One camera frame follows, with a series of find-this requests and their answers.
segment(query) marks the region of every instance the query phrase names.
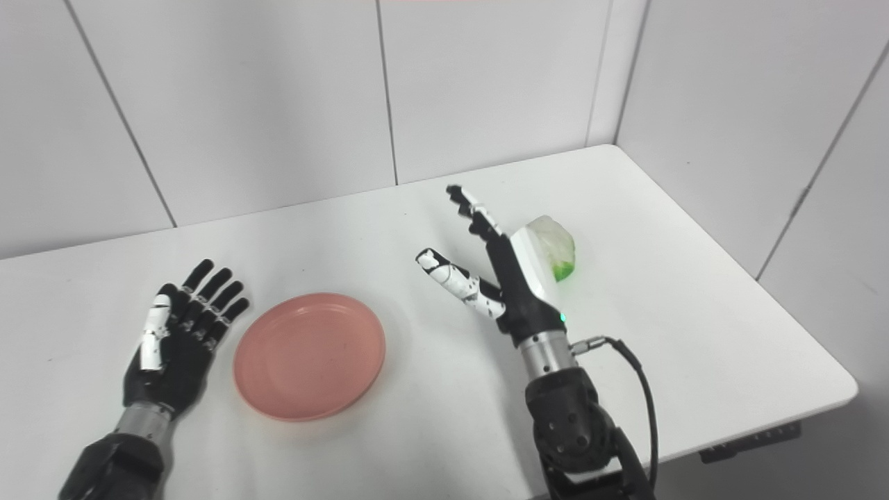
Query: black cable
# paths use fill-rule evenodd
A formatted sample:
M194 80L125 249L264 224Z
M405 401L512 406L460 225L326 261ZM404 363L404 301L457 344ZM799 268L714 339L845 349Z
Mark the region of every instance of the black cable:
M633 351L627 347L627 344L623 343L622 340L612 339L611 337L604 337L605 341L611 344L615 351L619 352L621 356L630 366L633 367L633 370L636 371L636 375L639 376L639 383L642 384L642 392L645 394L645 406L648 409L648 427L651 432L651 449L652 449L652 458L651 458L651 468L648 473L648 482L651 484L652 489L654 489L654 482L658 479L658 421L654 415L654 397L652 396L652 388L648 385L648 379L645 377L645 372L642 370L642 363L639 362L639 359L633 354Z

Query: green object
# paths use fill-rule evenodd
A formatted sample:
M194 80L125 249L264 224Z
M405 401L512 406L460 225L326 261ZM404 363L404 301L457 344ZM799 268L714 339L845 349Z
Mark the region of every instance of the green object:
M556 281L568 278L574 271L574 238L571 233L548 215L541 215L527 227L541 241Z

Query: silver cylinder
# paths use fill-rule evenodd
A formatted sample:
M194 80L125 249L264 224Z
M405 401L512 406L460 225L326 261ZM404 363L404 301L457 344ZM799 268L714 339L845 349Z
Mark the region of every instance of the silver cylinder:
M518 345L531 380L577 366L571 354L568 336L561 330L549 330L528 337Z
M168 441L171 420L172 415L166 408L137 401L124 410L114 432L139 436L161 447Z

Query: robotic hand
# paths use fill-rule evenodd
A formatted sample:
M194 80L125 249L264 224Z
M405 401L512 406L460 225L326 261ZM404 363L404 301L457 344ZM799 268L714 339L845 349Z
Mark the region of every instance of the robotic hand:
M556 280L546 264L541 242L528 228L508 237L488 211L460 186L448 186L458 214L469 218L469 232L485 242L500 288L449 262L431 248L417 263L458 299L495 319L512 337L531 379L525 403L534 420L534 443L540 452L552 500L614 499L634 496L654 499L657 433L650 389L641 364L621 341L596 337L568 343L565 316L558 309ZM652 424L650 480L620 427L598 404L598 395L576 355L609 343L639 374ZM593 472L613 457L622 472L575 483L567 473Z
M86 447L59 493L60 500L150 500L164 472L162 449L171 423L195 404L213 351L247 309L243 289L217 272L195 294L213 263L204 260L182 287L164 285L148 310L139 349L124 375L124 414L117 427Z

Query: white table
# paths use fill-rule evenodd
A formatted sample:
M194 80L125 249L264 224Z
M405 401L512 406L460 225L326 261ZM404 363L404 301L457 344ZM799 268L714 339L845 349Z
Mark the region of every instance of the white table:
M598 146L260 214L0 261L0 497L54 498L81 449L120 416L146 308L204 257L253 301L208 390L174 433L167 500L513 498L544 491L527 382L509 338L414 263L433 246L492 278L445 195L462 183L514 230L549 214L573 234L569 335L625 339L651 381L661 458L838 407L852 377L620 149ZM295 295L355 296L380 317L386 363L353 407L281 423L240 400L244 330ZM609 348L581 364L648 457L638 381Z

